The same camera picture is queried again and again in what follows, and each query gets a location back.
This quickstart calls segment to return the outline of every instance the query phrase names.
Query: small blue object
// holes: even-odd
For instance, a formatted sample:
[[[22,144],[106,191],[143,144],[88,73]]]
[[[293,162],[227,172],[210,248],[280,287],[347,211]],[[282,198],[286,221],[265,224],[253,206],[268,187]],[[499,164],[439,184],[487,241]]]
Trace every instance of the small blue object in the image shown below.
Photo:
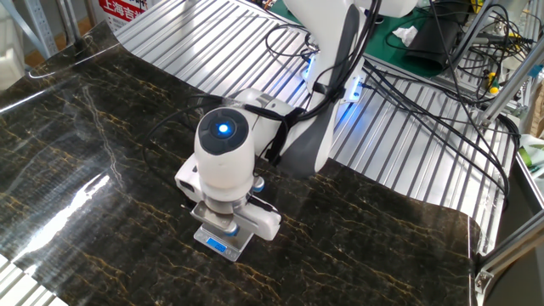
[[[264,184],[260,187],[253,186],[253,192],[261,192],[264,189]]]
[[[208,238],[206,243],[210,246],[210,247],[213,247],[214,249],[220,251],[220,252],[224,252],[227,247],[222,245],[221,243],[217,242],[215,239],[213,238]]]
[[[537,78],[544,69],[544,65],[534,65],[533,68],[529,71],[529,77]]]
[[[230,234],[225,233],[225,235],[227,235],[228,237],[236,236],[236,234],[238,234],[239,231],[240,231],[240,226],[236,225],[235,231],[233,231]]]

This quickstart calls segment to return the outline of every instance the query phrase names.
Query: blue led light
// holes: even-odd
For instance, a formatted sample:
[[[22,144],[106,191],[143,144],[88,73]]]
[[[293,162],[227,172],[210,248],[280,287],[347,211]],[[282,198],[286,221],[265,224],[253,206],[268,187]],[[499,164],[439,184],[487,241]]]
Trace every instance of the blue led light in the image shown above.
[[[229,130],[230,130],[230,128],[229,128],[229,126],[226,125],[226,124],[221,124],[221,125],[219,126],[218,130],[219,130],[220,133],[228,133]]]

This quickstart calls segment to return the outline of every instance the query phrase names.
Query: metal table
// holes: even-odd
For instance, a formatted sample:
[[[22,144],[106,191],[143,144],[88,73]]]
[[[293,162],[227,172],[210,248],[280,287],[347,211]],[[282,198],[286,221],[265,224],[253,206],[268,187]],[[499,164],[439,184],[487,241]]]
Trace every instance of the metal table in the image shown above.
[[[307,64],[299,57],[271,54],[264,45],[264,35],[283,22],[243,1],[165,0],[115,34],[136,56],[210,94],[227,96],[256,88],[299,106],[308,99],[301,77]],[[295,54],[304,48],[303,39],[300,31],[284,30],[269,41],[275,50]],[[368,60],[384,71],[399,73]],[[435,115],[460,121],[456,129],[476,142],[476,131],[462,123],[468,122],[468,116],[456,101],[417,82],[388,79]],[[436,122],[427,120],[427,124],[500,179],[490,163],[457,136]],[[509,173],[513,138],[498,122],[490,128],[485,137]],[[486,150],[481,141],[476,143]],[[365,89],[359,103],[341,106],[330,158],[403,195],[466,213],[482,228],[480,251],[485,254],[494,248],[504,195],[412,115],[374,89]]]

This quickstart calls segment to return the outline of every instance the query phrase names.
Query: white plastic casing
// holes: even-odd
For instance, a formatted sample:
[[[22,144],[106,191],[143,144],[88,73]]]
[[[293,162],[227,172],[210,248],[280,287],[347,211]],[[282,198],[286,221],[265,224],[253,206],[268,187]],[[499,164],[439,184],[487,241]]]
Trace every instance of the white plastic casing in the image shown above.
[[[202,192],[206,196],[216,201],[236,201],[251,190],[255,166],[251,129],[240,147],[219,156],[206,152],[199,137],[195,137],[195,157],[201,176]]]

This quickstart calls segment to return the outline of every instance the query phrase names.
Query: blue indicator light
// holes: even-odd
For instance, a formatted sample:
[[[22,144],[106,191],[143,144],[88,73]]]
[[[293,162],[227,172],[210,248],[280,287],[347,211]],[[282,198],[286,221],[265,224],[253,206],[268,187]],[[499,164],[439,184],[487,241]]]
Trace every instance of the blue indicator light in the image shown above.
[[[228,125],[221,124],[221,125],[219,125],[218,130],[219,130],[220,133],[227,133],[230,129],[229,129]]]
[[[353,87],[351,88],[349,99],[351,101],[358,101],[359,100],[359,92],[357,91],[358,87],[360,86],[360,76],[357,76],[357,79],[354,82]]]
[[[220,252],[224,252],[227,247],[222,245],[221,243],[217,242],[215,239],[213,238],[208,238],[206,243],[210,246],[210,247],[213,247],[214,249],[220,251]]]
[[[308,69],[306,69],[303,72],[303,79],[304,80],[308,79],[309,71],[312,69],[312,66],[314,65],[314,62],[315,62],[314,60],[315,60],[315,56],[312,56],[312,58],[309,60]]]

